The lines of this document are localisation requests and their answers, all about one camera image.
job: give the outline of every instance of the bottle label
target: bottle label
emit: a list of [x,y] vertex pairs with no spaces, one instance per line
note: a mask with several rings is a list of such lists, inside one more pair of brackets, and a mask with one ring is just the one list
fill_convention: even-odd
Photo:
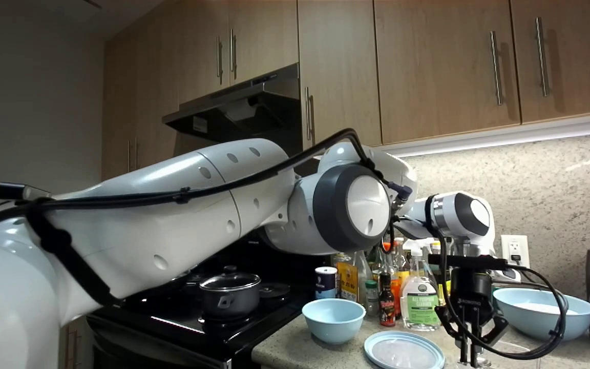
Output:
[[336,297],[339,296],[339,272],[335,268],[315,269],[315,297]]
[[420,294],[408,294],[408,322],[413,326],[436,326],[438,316],[435,307],[438,305],[438,296],[420,296]]
[[379,300],[379,290],[375,280],[367,280],[363,284],[366,300],[378,302]]
[[339,290],[345,300],[358,300],[358,272],[349,263],[339,263]]
[[379,324],[381,326],[396,326],[396,302],[393,300],[381,300],[379,302]]

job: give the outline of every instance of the sauce bottle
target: sauce bottle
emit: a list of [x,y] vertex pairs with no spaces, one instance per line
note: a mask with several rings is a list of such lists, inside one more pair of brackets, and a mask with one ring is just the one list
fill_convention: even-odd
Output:
[[391,294],[390,274],[381,274],[379,324],[381,326],[396,326],[396,300]]

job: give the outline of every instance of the white bowl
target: white bowl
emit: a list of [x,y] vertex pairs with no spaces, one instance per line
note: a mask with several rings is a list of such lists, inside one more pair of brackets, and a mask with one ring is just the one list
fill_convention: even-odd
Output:
[[366,307],[350,300],[314,300],[302,307],[309,332],[328,344],[345,344],[362,331]]
[[[547,341],[558,326],[559,307],[552,291],[499,290],[495,291],[504,320],[526,337]],[[563,341],[574,341],[590,328],[590,303],[574,296],[568,300]]]

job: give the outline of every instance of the stove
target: stove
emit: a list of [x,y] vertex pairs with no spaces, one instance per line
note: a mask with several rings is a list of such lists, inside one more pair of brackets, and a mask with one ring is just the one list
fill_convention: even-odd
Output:
[[[253,241],[235,245],[185,278],[129,297],[123,311],[90,315],[94,369],[258,368],[253,350],[299,316],[315,296],[315,268],[328,263]],[[263,278],[261,303],[248,316],[204,312],[199,284],[224,264]]]

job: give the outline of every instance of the condiment bottle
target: condiment bottle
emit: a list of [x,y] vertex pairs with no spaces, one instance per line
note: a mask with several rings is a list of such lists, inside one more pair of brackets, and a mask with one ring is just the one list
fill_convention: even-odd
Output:
[[339,278],[340,278],[340,297],[343,300],[353,300],[366,305],[366,297],[362,294],[363,281],[367,275],[367,260],[366,253],[353,253],[350,260],[339,260],[336,263]]
[[401,241],[396,243],[388,259],[391,264],[390,274],[391,274],[391,294],[396,300],[396,319],[399,320],[401,319],[401,307],[399,307],[401,290],[410,278],[408,253],[401,248]]
[[379,324],[396,326],[396,300],[391,294],[391,278],[390,274],[381,274],[381,296],[379,296]]
[[358,291],[356,291],[356,302],[369,311],[369,263],[366,259],[366,250],[356,250],[353,255],[353,264],[356,269],[356,286],[358,286]]
[[422,259],[420,248],[413,248],[410,280],[401,290],[401,322],[404,328],[419,332],[435,332],[438,326],[436,305],[436,284],[435,275]]
[[379,275],[381,275],[381,264],[378,257],[378,246],[374,246],[367,253],[367,275],[363,281],[367,316],[379,316]]

